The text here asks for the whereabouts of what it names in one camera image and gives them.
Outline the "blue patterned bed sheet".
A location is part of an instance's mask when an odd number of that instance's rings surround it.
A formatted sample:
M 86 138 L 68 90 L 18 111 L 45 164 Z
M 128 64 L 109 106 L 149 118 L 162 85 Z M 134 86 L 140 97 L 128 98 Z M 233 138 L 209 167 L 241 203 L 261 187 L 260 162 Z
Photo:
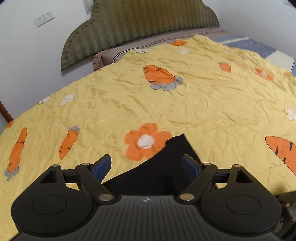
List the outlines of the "blue patterned bed sheet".
M 213 40 L 229 47 L 256 52 L 273 65 L 285 68 L 295 76 L 295 58 L 278 49 L 274 49 L 243 35 L 226 35 L 225 37 L 218 37 Z

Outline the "brown striped pillow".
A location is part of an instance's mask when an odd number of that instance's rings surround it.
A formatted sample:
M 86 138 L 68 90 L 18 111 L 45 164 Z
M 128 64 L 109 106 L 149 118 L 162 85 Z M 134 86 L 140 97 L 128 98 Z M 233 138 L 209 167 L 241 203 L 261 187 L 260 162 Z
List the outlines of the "brown striped pillow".
M 220 28 L 196 28 L 151 35 L 138 40 L 129 41 L 124 44 L 119 44 L 115 47 L 109 47 L 103 51 L 98 52 L 94 56 L 93 70 L 96 71 L 106 65 L 116 63 L 129 51 L 142 54 L 152 49 L 155 45 L 163 43 L 171 44 L 175 42 L 175 40 L 186 40 L 196 34 L 206 36 L 213 40 L 226 36 L 229 33 L 226 30 L 222 30 Z

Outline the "red brown door frame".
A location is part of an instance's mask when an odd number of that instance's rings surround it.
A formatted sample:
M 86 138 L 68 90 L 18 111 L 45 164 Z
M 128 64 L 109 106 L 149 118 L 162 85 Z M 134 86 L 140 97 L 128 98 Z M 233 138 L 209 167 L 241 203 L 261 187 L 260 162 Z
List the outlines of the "red brown door frame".
M 10 113 L 7 111 L 3 103 L 0 101 L 0 113 L 4 117 L 7 123 L 10 121 L 13 121 L 13 117 L 10 115 Z

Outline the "black pants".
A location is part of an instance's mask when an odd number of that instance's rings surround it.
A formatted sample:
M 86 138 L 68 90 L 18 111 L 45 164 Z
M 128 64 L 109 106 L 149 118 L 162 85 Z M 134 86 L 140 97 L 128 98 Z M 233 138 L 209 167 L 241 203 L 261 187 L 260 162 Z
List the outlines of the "black pants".
M 103 186 L 115 197 L 120 195 L 177 197 L 197 177 L 194 170 L 184 170 L 182 156 L 188 154 L 198 163 L 199 157 L 184 134 L 166 141 L 155 156 L 105 183 Z

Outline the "olive green padded headboard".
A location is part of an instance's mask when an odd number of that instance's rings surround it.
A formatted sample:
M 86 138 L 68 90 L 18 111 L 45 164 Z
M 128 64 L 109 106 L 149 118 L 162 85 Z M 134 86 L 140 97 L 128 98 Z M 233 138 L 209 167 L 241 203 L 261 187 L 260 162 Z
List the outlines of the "olive green padded headboard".
M 218 26 L 217 15 L 202 1 L 95 1 L 90 19 L 66 40 L 61 70 L 99 51 L 140 38 Z

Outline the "white wall socket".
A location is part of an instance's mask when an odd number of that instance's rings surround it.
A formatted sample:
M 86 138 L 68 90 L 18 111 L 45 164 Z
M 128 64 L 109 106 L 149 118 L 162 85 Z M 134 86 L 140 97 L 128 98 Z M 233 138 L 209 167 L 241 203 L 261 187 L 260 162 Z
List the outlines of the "white wall socket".
M 35 25 L 38 28 L 38 27 L 41 27 L 41 25 L 43 25 L 53 19 L 55 19 L 55 16 L 54 16 L 54 12 L 51 10 L 51 11 L 48 11 L 48 12 L 40 15 L 39 17 L 37 17 L 35 19 Z

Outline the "yellow carrot print quilt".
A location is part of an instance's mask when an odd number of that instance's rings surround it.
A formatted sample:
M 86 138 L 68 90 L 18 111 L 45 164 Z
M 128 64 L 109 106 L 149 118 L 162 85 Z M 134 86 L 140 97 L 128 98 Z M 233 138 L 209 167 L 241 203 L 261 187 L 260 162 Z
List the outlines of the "yellow carrot print quilt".
M 13 201 L 51 164 L 112 158 L 111 179 L 184 134 L 202 162 L 241 164 L 270 192 L 295 190 L 295 76 L 207 37 L 129 51 L 45 97 L 1 134 L 1 240 Z

